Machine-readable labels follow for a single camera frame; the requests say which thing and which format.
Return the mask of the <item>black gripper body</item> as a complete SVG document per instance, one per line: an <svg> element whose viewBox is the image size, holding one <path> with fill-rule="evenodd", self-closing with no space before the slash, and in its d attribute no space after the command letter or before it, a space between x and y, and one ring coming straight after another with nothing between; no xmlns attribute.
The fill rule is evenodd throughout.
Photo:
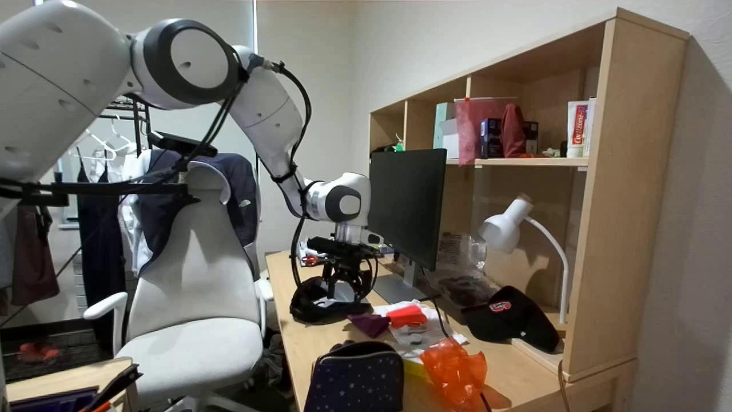
<svg viewBox="0 0 732 412"><path fill-rule="evenodd" d="M323 277L326 283L343 280L350 285L370 285L374 282L376 249L330 238L309 238L306 245L325 254Z"/></svg>

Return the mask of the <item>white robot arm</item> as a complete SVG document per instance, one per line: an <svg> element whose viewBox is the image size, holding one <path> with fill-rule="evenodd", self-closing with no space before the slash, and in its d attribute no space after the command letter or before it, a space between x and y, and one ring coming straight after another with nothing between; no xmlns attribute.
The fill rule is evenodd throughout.
<svg viewBox="0 0 732 412"><path fill-rule="evenodd" d="M285 207L336 228L362 226L370 190L362 173L299 173L295 151L310 98L287 71L233 45L192 17L125 33L75 0L50 0L0 22L0 212L39 190L39 179L118 96L158 109L215 102L254 146Z"/></svg>

